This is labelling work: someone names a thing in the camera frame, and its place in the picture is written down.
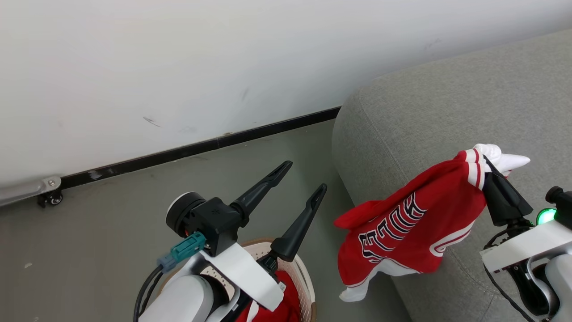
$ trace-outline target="glowing green indicator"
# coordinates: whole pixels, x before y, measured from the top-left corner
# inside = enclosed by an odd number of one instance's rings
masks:
[[[549,222],[554,219],[554,215],[556,214],[556,209],[546,208],[542,209],[537,216],[537,225],[541,225],[545,222]]]

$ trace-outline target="laundry basket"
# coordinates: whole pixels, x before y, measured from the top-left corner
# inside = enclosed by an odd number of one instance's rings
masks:
[[[251,241],[247,241],[241,244],[241,246],[254,257],[254,259],[259,259],[260,257],[268,254],[270,252],[270,244],[272,243],[273,239],[271,238],[260,238],[260,239],[253,239]],[[306,266],[300,259],[298,255],[294,258],[294,261],[285,262],[281,259],[278,259],[278,270],[283,270],[290,275],[290,278],[294,282],[296,286],[296,290],[298,291],[298,297],[300,298],[300,322],[315,322],[316,321],[316,295],[314,294],[314,288],[312,286],[312,280],[310,279],[310,275],[306,270]],[[161,288],[159,289],[159,293],[163,290],[163,287],[170,280],[173,275],[177,273],[177,270],[172,272],[169,277],[163,282]],[[217,280],[221,281],[224,288],[228,292],[229,299],[235,293],[235,289],[228,284],[228,282],[220,276],[220,274],[211,267],[206,268],[201,272],[201,274],[210,275]]]

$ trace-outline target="grey sofa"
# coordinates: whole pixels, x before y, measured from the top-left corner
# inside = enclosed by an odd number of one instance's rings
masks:
[[[343,105],[332,149],[359,204],[388,197],[476,143],[531,159],[510,180],[536,211],[549,206],[550,187],[572,190],[572,30],[377,78]],[[413,321],[524,321],[480,260],[500,230],[485,210],[470,236],[447,248],[437,272],[393,278]],[[518,299],[507,273],[495,277]]]

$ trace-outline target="grey floor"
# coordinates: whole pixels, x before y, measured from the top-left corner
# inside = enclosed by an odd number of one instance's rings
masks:
[[[65,190],[54,208],[27,200],[0,209],[0,321],[128,321],[158,256],[180,238],[167,207],[197,191],[231,202],[285,160],[294,165],[239,230],[240,241],[278,237],[319,184],[328,185],[299,254],[316,292],[319,321],[410,321],[386,276],[365,300],[344,303],[333,220],[353,204],[330,157],[333,121],[280,133]]]

